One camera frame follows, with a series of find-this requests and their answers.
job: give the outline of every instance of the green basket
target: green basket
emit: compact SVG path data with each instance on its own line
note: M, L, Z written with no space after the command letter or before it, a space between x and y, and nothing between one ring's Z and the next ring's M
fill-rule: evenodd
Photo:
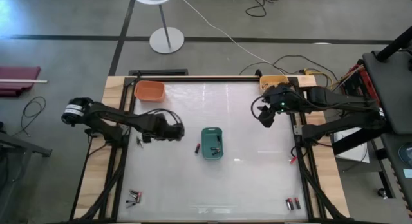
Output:
M213 155L216 150L211 150L211 147L219 148L220 152ZM207 127L201 131L201 153L206 160L219 160L223 156L223 138L220 128Z

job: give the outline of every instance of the concrete floor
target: concrete floor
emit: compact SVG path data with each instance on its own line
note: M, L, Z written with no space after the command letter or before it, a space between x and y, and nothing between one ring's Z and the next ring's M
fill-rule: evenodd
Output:
M118 37L130 0L0 0L0 35L89 35ZM293 39L290 43L242 43L260 57L274 61L286 54L301 54L333 70L338 77L361 58L380 50L375 44L299 44L299 39L390 40L412 24L411 0L280 0L266 6L268 15L252 18L244 10L253 0L188 0L211 23L233 37ZM164 5L166 22L187 37L222 37L208 27L181 0ZM149 36L161 26L158 8L135 3L128 36ZM19 98L0 99L0 120L10 133L19 130L21 111L35 96L47 107L28 128L32 137L19 135L53 149L51 158L33 157L21 180L16 218L32 223L67 220L73 205L87 141L84 127L72 128L60 120L69 99L102 98L117 41L0 40L2 66L40 66L37 84ZM259 60L236 45L222 42L187 42L172 55L159 55L146 41L126 41L115 75L129 70L187 68L191 75L236 75ZM304 60L285 59L279 66L295 71L314 67ZM277 73L265 65L246 71ZM341 174L351 217L363 221L410 223L403 202L382 200L377 173Z

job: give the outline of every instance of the lamp base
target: lamp base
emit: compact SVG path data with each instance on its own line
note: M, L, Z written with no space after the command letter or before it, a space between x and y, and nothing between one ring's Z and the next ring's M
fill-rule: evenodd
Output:
M183 46L185 37L181 31L177 28L167 27L167 33L169 34L170 47L167 44L164 28L159 28L150 36L150 47L152 47L154 51L162 54L174 53Z

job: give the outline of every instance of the wooden table frame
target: wooden table frame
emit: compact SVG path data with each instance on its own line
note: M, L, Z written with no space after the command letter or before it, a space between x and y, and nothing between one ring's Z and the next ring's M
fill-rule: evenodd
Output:
M296 79L299 86L316 86L314 76L293 76L293 78ZM113 108L121 108L125 111L133 112L135 97L132 96L132 94L134 86L130 85L135 79L136 77L108 77L102 103ZM162 81L259 81L258 76L141 76L141 79ZM297 114L294 120L296 120L297 124L305 124L305 122L307 122L308 124L319 125L326 122L321 111L306 115ZM330 140L326 137L322 138L319 142L330 145ZM102 146L103 143L103 138L94 139L89 151L97 149ZM113 175L113 171L117 169L120 156L126 156L126 154L122 154L122 151L123 149L121 148L107 147L93 154L90 159L86 159L70 219L81 217L93 205L103 190L105 183L108 182L108 178L110 178L110 175ZM305 156L305 162L330 201L343 215L349 216L333 149L331 147L318 145L313 148L313 151L311 149L308 151L308 155ZM112 188L108 200L105 201L104 206L102 206L99 214L96 215L95 218L106 219L107 222L116 221L121 183L122 178L118 181L118 184ZM308 199L305 197L308 217L330 218L330 214L324 211L324 207L318 202L316 194L306 181L303 183L304 190L305 186L308 191L308 193L306 193Z

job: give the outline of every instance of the red mat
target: red mat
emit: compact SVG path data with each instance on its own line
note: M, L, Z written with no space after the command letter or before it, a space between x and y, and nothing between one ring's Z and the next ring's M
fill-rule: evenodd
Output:
M0 79L37 79L40 67L10 67L0 66ZM18 97L28 91L34 83L0 82L0 97Z

